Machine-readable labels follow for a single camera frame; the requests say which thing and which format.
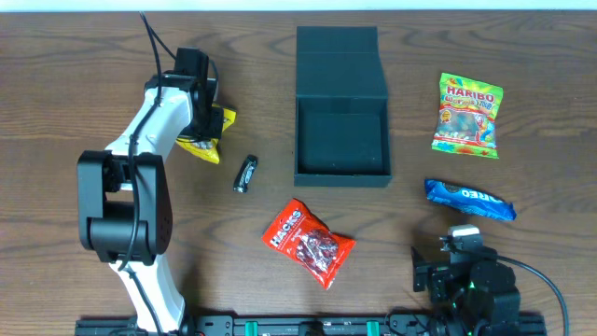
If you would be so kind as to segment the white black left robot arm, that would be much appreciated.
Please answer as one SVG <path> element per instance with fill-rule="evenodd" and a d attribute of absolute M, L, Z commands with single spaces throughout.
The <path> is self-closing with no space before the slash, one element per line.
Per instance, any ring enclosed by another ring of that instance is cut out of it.
<path fill-rule="evenodd" d="M 224 110 L 215 106 L 213 67 L 200 49 L 178 49 L 173 69 L 145 84 L 143 104 L 124 132 L 105 149 L 80 155 L 80 243 L 118 275 L 136 314 L 80 319 L 77 335 L 197 334 L 166 255 L 174 220 L 164 165 L 185 137 L 220 138 Z"/>

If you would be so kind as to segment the green Haribo gummy bag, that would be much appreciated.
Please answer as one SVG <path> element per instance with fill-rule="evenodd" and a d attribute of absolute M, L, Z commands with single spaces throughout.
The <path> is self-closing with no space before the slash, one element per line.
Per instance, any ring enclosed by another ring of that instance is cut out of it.
<path fill-rule="evenodd" d="M 437 128 L 431 148 L 498 159 L 495 120 L 503 89 L 449 73 L 441 74 L 438 86 Z"/>

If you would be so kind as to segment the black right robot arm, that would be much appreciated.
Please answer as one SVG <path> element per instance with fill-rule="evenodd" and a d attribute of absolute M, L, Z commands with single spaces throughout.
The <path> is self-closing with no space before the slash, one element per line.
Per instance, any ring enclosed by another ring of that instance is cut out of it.
<path fill-rule="evenodd" d="M 452 260 L 432 262 L 411 249 L 413 289 L 427 291 L 437 307 L 427 323 L 429 335 L 521 334 L 521 294 L 512 268 L 494 249 L 451 252 Z"/>

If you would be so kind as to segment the red Hacks candy bag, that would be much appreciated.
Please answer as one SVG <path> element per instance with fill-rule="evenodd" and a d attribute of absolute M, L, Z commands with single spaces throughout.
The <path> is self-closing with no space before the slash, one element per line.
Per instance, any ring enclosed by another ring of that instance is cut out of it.
<path fill-rule="evenodd" d="M 276 216 L 262 242 L 304 267 L 325 290 L 355 246 L 355 239 L 333 232 L 298 199 Z"/>

